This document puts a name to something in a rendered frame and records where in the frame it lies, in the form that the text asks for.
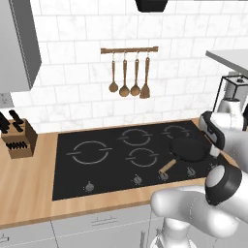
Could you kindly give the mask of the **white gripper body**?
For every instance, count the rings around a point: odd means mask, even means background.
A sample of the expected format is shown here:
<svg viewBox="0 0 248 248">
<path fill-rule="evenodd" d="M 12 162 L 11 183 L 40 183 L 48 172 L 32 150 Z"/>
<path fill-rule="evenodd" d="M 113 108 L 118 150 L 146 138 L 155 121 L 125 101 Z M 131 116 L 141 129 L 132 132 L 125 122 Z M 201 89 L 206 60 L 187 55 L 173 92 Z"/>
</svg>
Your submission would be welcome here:
<svg viewBox="0 0 248 248">
<path fill-rule="evenodd" d="M 220 149 L 215 147 L 214 145 L 211 145 L 210 155 L 213 156 L 214 158 L 217 158 L 219 154 L 220 154 Z"/>
</svg>

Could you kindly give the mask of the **black and white coffee machine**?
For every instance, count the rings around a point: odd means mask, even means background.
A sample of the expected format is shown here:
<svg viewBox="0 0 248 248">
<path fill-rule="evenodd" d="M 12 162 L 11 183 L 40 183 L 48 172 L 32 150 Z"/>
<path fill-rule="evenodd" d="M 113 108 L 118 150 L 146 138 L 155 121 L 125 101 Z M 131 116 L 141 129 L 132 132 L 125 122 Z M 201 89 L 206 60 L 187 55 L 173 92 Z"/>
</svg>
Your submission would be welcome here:
<svg viewBox="0 0 248 248">
<path fill-rule="evenodd" d="M 224 96 L 217 111 L 232 114 L 241 113 L 248 97 L 248 77 L 243 75 L 223 76 L 219 90 L 221 88 L 224 88 Z"/>
</svg>

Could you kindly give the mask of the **wooden spatula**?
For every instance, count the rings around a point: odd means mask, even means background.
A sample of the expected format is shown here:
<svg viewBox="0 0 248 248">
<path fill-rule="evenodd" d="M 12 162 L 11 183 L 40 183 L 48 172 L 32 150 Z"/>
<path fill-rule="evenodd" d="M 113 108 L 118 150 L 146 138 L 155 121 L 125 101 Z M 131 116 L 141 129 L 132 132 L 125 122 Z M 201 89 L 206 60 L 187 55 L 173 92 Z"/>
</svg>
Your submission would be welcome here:
<svg viewBox="0 0 248 248">
<path fill-rule="evenodd" d="M 149 64 L 150 64 L 150 58 L 146 57 L 145 59 L 145 79 L 144 79 L 144 85 L 141 89 L 141 92 L 139 94 L 139 97 L 141 99 L 147 99 L 150 97 L 150 90 L 148 86 L 148 73 L 149 73 Z"/>
</svg>

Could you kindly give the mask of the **grey cupboard with slanted edge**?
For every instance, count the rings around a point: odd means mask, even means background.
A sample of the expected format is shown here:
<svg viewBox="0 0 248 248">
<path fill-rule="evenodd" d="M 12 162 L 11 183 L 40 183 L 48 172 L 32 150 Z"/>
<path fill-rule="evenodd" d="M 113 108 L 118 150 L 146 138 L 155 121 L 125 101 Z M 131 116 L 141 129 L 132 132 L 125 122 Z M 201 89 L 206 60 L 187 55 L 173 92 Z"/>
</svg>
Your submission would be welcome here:
<svg viewBox="0 0 248 248">
<path fill-rule="evenodd" d="M 208 50 L 205 55 L 248 77 L 248 49 Z"/>
</svg>

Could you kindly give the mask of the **black glass hob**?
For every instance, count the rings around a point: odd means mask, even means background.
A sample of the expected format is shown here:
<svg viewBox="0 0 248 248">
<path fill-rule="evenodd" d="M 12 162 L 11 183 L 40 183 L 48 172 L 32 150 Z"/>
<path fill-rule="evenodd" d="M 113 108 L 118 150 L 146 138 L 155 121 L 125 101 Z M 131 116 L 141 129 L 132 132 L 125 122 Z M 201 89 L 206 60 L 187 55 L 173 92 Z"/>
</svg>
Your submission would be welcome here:
<svg viewBox="0 0 248 248">
<path fill-rule="evenodd" d="M 60 134 L 52 198 L 59 201 L 203 178 L 215 166 L 228 163 L 222 155 L 208 155 L 197 163 L 178 161 L 163 181 L 159 169 L 174 158 L 170 141 L 176 137 L 192 137 L 211 146 L 191 120 Z M 194 177 L 188 176 L 188 167 L 196 172 Z M 134 182 L 136 175 L 141 185 Z M 88 182 L 94 185 L 92 192 L 84 190 Z"/>
</svg>

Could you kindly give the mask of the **wooden ladle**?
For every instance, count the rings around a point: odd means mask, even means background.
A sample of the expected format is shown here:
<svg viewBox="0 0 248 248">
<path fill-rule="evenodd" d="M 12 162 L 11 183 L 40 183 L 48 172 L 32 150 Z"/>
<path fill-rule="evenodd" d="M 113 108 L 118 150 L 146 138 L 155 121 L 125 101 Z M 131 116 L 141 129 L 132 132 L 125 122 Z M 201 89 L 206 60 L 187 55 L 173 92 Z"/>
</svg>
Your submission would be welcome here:
<svg viewBox="0 0 248 248">
<path fill-rule="evenodd" d="M 127 76 L 127 59 L 123 60 L 123 85 L 119 89 L 119 95 L 121 97 L 127 97 L 129 95 L 129 88 L 126 84 L 126 76 Z"/>
</svg>

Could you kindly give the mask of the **small wooden spoon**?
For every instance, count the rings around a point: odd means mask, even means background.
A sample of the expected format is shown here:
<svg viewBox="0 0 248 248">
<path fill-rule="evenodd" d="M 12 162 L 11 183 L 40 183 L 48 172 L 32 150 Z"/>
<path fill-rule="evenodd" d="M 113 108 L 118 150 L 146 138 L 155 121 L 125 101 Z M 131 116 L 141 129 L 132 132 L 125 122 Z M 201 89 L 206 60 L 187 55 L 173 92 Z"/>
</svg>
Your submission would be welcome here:
<svg viewBox="0 0 248 248">
<path fill-rule="evenodd" d="M 112 82 L 109 85 L 108 89 L 110 92 L 116 92 L 118 90 L 118 85 L 115 82 L 115 61 L 111 62 L 111 71 L 112 71 Z"/>
</svg>

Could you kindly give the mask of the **grey cupboard door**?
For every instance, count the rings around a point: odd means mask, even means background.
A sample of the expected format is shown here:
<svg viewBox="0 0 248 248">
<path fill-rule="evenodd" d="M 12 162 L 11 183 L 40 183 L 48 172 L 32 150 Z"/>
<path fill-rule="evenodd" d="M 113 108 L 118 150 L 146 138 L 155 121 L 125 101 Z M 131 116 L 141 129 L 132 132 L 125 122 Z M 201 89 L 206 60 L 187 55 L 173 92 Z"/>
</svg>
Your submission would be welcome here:
<svg viewBox="0 0 248 248">
<path fill-rule="evenodd" d="M 140 248 L 141 231 L 145 231 L 143 248 L 150 248 L 159 229 L 149 220 L 96 231 L 59 234 L 56 239 L 59 248 Z"/>
</svg>

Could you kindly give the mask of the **black extractor hood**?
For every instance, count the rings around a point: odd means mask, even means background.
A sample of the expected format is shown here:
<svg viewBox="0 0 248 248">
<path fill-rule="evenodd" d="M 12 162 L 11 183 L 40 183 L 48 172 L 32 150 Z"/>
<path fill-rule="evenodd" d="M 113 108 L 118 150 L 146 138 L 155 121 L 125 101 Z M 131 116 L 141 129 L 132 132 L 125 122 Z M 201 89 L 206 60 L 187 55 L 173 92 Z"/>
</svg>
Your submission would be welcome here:
<svg viewBox="0 0 248 248">
<path fill-rule="evenodd" d="M 169 0 L 135 0 L 141 13 L 162 13 Z"/>
</svg>

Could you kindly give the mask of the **wooden knife block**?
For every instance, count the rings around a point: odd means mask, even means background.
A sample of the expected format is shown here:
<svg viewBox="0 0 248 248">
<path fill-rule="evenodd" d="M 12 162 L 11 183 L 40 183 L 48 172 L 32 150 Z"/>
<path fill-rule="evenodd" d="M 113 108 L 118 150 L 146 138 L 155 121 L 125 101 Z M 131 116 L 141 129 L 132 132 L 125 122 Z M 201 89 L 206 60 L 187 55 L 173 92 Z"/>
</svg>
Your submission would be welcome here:
<svg viewBox="0 0 248 248">
<path fill-rule="evenodd" d="M 1 134 L 12 159 L 27 158 L 34 155 L 38 134 L 26 119 L 22 119 L 22 121 L 23 123 L 16 128 L 14 121 L 10 120 L 11 125 L 7 134 Z"/>
</svg>

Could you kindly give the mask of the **grey narrow drawer front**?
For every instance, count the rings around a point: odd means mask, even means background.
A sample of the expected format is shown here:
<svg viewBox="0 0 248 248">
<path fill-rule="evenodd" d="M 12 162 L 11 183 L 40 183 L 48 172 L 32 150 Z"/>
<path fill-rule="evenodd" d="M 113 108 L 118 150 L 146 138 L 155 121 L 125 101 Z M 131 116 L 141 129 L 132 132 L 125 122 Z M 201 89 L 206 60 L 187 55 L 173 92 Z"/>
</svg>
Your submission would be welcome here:
<svg viewBox="0 0 248 248">
<path fill-rule="evenodd" d="M 50 222 L 0 230 L 0 238 L 9 241 L 0 243 L 0 248 L 57 248 Z"/>
</svg>

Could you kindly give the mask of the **wooden utensil rail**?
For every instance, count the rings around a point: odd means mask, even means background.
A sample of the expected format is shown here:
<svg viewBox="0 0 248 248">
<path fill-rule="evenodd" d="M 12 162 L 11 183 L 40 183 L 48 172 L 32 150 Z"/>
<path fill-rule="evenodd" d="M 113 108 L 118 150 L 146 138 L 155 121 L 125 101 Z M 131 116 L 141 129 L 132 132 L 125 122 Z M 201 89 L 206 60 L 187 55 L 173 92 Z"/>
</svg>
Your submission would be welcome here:
<svg viewBox="0 0 248 248">
<path fill-rule="evenodd" d="M 130 52 L 158 52 L 159 47 L 124 47 L 124 48 L 101 48 L 101 54 L 108 53 L 130 53 Z"/>
</svg>

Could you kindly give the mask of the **black handled knife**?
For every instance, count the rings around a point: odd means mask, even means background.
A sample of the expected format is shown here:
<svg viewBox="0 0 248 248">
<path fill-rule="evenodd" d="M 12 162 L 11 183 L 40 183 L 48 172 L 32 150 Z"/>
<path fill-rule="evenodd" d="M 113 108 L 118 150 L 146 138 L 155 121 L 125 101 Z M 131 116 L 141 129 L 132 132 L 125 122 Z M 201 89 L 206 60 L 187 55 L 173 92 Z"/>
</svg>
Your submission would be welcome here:
<svg viewBox="0 0 248 248">
<path fill-rule="evenodd" d="M 10 129 L 10 122 L 6 119 L 4 114 L 0 111 L 0 131 L 7 134 Z"/>
<path fill-rule="evenodd" d="M 15 110 L 9 110 L 9 114 L 14 119 L 16 124 L 23 124 L 23 120 L 18 116 Z"/>
</svg>

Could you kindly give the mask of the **grey wall socket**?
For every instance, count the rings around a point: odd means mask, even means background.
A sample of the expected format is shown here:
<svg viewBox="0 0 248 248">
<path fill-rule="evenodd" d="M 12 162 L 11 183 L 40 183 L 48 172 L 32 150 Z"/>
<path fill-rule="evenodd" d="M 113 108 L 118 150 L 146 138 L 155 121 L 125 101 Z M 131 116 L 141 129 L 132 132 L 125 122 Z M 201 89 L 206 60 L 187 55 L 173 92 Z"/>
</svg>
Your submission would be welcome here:
<svg viewBox="0 0 248 248">
<path fill-rule="evenodd" d="M 12 108 L 13 106 L 11 93 L 0 93 L 0 109 Z"/>
</svg>

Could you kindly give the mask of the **grey wall cupboard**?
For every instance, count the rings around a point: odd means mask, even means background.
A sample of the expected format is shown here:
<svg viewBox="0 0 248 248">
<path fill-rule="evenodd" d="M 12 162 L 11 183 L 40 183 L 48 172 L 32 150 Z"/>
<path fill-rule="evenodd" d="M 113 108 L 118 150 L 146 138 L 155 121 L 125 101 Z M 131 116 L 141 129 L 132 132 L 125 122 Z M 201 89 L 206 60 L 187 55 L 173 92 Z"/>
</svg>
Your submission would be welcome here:
<svg viewBox="0 0 248 248">
<path fill-rule="evenodd" d="M 0 0 L 0 93 L 31 90 L 41 65 L 30 0 Z"/>
</svg>

